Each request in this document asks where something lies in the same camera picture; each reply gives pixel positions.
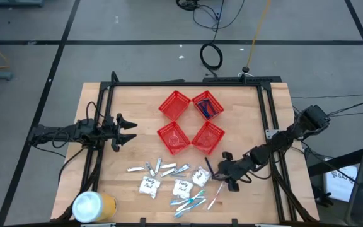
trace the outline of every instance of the yellow cup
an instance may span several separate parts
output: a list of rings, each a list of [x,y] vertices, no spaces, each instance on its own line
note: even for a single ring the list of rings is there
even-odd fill
[[[75,219],[82,223],[109,219],[114,216],[116,211],[116,199],[97,192],[83,192],[76,197],[72,205]]]

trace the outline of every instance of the red basket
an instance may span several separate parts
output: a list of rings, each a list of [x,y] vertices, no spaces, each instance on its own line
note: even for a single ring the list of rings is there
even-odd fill
[[[210,103],[203,103],[202,101],[204,100],[208,100],[208,102]],[[218,116],[222,111],[224,111],[224,109],[222,108],[221,104],[219,104],[219,102],[212,96],[212,94],[209,91],[205,91],[201,94],[199,94],[198,96],[196,96],[195,98],[192,99],[195,108],[197,108],[197,110],[200,112],[201,116],[205,119],[205,120],[211,120],[214,117]],[[199,107],[199,104],[204,104],[206,105],[206,111],[207,113],[210,115],[210,117],[206,117],[203,113],[203,111],[201,110],[201,108]]]
[[[190,145],[188,137],[176,122],[172,122],[158,130],[158,135],[173,155]]]
[[[179,91],[174,91],[159,107],[167,117],[172,121],[177,120],[177,118],[183,113],[183,111],[188,107],[191,102],[189,98],[181,94]]]
[[[207,121],[194,137],[192,144],[205,154],[210,155],[224,135],[224,130]]]

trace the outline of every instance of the concrete floor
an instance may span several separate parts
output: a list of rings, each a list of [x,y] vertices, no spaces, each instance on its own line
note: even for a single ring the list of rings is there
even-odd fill
[[[75,0],[48,0],[43,8],[0,8],[0,41],[62,38]],[[352,0],[363,26],[363,1]],[[220,1],[201,0],[219,10]],[[226,1],[224,23],[240,1]],[[217,40],[250,40],[265,1],[247,0],[238,19]],[[213,25],[198,11],[201,23]],[[68,40],[210,40],[214,33],[194,24],[192,13],[174,1],[81,0]],[[259,40],[362,40],[344,0],[272,1]],[[14,73],[0,81],[0,208],[19,160],[42,90],[57,53],[56,45],[0,45]],[[64,48],[40,123],[74,121],[85,82],[107,81],[115,70],[121,81],[201,81],[208,71],[199,59],[201,45],[67,45]],[[249,45],[219,45],[224,64],[219,76],[236,76]],[[208,62],[217,58],[205,51]],[[363,94],[363,45],[257,45],[251,62],[256,76],[281,76],[293,97]],[[346,98],[293,98],[294,105],[320,105],[326,112],[363,101]],[[363,112],[363,106],[348,113]],[[340,156],[363,148],[363,115],[335,117],[331,127],[310,137],[317,152]],[[66,147],[59,150],[66,153]],[[48,221],[64,159],[31,149],[5,224]]]

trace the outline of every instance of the wooden tabletop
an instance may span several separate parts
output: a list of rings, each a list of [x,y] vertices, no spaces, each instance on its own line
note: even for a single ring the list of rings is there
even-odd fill
[[[75,120],[86,117],[85,110],[89,101],[97,101],[99,85],[99,83],[84,84]],[[178,166],[189,163],[192,168],[188,171],[188,176],[198,166],[207,168],[204,161],[205,155],[201,151],[190,145],[181,153],[173,156],[156,133],[158,129],[171,122],[158,110],[158,107],[174,90],[182,92],[189,98],[209,90],[225,109],[223,113],[212,120],[215,125],[226,132],[214,152],[208,157],[213,168],[215,168],[214,171],[217,171],[218,162],[222,161],[221,153],[223,151],[229,151],[235,159],[240,159],[241,155],[252,147],[265,143],[256,88],[223,86],[115,87],[111,115],[115,116],[117,113],[122,113],[125,120],[137,123],[138,127],[122,131],[124,134],[136,133],[137,137],[121,147],[120,152],[113,152],[110,146],[111,141],[105,144],[98,191],[112,195],[118,201],[118,211],[110,221],[136,223],[139,222],[140,218],[146,218],[148,223],[230,223],[231,219],[237,218],[239,223],[278,223],[271,179],[253,178],[251,184],[240,183],[240,192],[229,192],[224,187],[210,211],[204,209],[208,205],[206,203],[192,209],[179,219],[174,218],[177,207],[170,206],[175,178],[170,176],[156,177],[161,180],[161,186],[155,199],[139,193],[142,177],[149,174],[148,172],[129,173],[126,171],[128,167],[144,166],[147,161],[155,167],[157,159],[162,157],[163,162],[177,163]],[[272,93],[280,129],[285,129],[293,123],[294,117],[287,84],[273,83]],[[267,94],[265,92],[263,94],[271,127]],[[93,116],[94,112],[94,108],[90,108],[89,116]],[[205,120],[192,104],[177,120],[190,141],[204,122]],[[294,146],[302,148],[299,142],[295,142]],[[67,150],[66,159],[69,159],[79,149],[80,144],[71,143]],[[52,218],[60,216],[79,191],[85,157],[86,152],[84,151],[63,171]],[[318,219],[303,154],[291,149],[286,153],[285,158],[293,193],[310,215]],[[265,177],[270,173],[269,169],[266,166],[258,174]],[[205,196],[209,202],[220,184],[220,182],[213,180],[205,186]],[[191,194],[195,195],[199,190],[198,186],[194,186]],[[289,219],[286,197],[282,190],[281,192],[285,216]]]

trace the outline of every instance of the white packet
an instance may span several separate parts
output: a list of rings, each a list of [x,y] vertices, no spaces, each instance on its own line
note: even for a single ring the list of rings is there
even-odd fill
[[[150,177],[143,177],[141,185],[139,186],[139,193],[148,194],[155,199],[156,192],[158,191],[161,182]]]
[[[193,183],[200,187],[204,187],[207,181],[210,179],[211,174],[201,166],[199,166],[192,175]]]
[[[194,184],[190,183],[186,180],[175,180],[175,187],[173,188],[173,195],[180,197],[182,199],[190,198],[190,191],[193,188]]]

